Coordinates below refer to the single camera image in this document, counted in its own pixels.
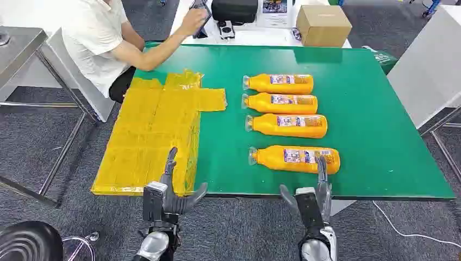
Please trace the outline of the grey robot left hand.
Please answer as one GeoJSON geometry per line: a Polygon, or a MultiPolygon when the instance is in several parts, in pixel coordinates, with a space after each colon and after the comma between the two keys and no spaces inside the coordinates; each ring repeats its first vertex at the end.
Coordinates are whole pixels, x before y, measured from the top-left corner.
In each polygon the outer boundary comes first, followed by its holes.
{"type": "Polygon", "coordinates": [[[172,147],[168,153],[164,173],[160,182],[167,186],[164,192],[163,210],[166,213],[182,215],[190,210],[202,199],[207,193],[208,183],[202,183],[197,191],[188,196],[178,196],[173,187],[173,171],[176,166],[175,156],[178,149],[172,147]]]}

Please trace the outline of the person's right hand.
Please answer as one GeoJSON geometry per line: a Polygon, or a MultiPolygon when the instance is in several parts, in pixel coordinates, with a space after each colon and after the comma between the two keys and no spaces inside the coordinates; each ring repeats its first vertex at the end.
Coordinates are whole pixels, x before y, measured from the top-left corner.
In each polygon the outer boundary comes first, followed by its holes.
{"type": "Polygon", "coordinates": [[[190,9],[183,18],[177,33],[183,36],[192,36],[196,34],[205,24],[208,12],[205,8],[190,9]]]}

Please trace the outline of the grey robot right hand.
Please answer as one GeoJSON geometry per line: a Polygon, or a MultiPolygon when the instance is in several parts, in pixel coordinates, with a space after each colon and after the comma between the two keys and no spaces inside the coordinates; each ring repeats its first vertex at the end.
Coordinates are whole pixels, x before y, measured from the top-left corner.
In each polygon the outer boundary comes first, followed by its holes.
{"type": "Polygon", "coordinates": [[[315,162],[319,172],[317,187],[298,188],[292,195],[284,184],[279,186],[281,197],[299,212],[306,227],[323,227],[329,223],[331,215],[332,189],[328,183],[326,159],[316,156],[315,162]]]}

